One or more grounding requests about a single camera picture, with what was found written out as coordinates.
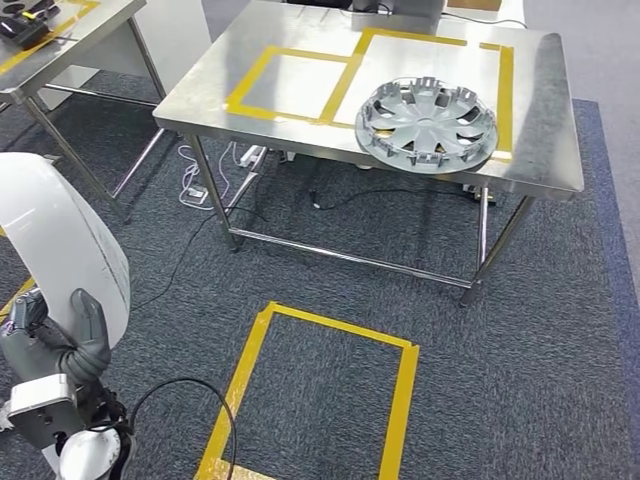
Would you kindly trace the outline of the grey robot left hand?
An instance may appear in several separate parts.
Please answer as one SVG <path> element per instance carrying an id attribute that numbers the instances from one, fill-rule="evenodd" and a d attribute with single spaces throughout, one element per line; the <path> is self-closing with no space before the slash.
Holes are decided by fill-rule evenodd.
<path id="1" fill-rule="evenodd" d="M 91 385 L 109 365 L 112 354 L 100 302 L 78 288 L 69 299 L 74 332 L 49 316 L 39 288 L 17 297 L 1 326 L 1 350 L 22 381 L 66 374 L 77 386 Z"/>

